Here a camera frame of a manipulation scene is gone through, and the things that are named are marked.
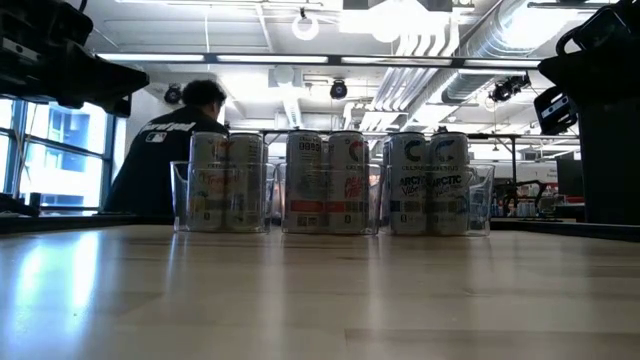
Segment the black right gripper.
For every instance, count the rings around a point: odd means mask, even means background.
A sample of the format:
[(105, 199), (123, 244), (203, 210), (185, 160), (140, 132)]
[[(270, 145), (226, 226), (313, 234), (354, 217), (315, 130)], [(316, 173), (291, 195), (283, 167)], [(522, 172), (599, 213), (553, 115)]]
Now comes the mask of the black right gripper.
[(639, 95), (639, 3), (618, 1), (563, 34), (538, 71), (574, 101)]

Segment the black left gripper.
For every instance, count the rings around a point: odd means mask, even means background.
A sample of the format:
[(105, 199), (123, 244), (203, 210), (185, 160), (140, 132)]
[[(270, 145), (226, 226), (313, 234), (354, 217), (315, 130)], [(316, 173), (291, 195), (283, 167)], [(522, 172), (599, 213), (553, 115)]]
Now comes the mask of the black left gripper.
[(90, 103), (106, 113), (128, 118), (132, 95), (150, 83), (141, 70), (107, 61), (68, 43), (62, 60), (62, 105), (81, 108)]

